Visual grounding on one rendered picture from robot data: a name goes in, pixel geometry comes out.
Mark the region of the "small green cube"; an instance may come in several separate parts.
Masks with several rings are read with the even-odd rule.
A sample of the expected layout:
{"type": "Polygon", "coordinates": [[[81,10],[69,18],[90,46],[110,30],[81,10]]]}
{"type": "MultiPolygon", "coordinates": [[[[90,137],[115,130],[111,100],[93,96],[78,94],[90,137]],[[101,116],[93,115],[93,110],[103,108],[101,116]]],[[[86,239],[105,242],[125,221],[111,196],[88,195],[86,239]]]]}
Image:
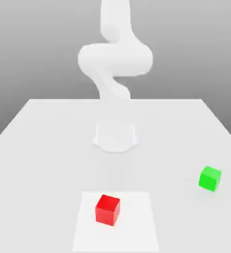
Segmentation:
{"type": "Polygon", "coordinates": [[[198,185],[206,190],[215,192],[220,184],[222,171],[206,166],[200,173],[198,185]]]}

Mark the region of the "small red cube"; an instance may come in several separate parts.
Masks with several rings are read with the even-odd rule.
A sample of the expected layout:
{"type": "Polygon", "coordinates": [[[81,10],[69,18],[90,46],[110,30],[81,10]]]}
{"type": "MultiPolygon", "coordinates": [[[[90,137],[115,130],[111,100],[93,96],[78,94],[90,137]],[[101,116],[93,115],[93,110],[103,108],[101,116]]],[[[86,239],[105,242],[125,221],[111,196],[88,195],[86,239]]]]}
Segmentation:
{"type": "Polygon", "coordinates": [[[114,226],[120,213],[120,199],[102,195],[95,207],[96,222],[114,226]]]}

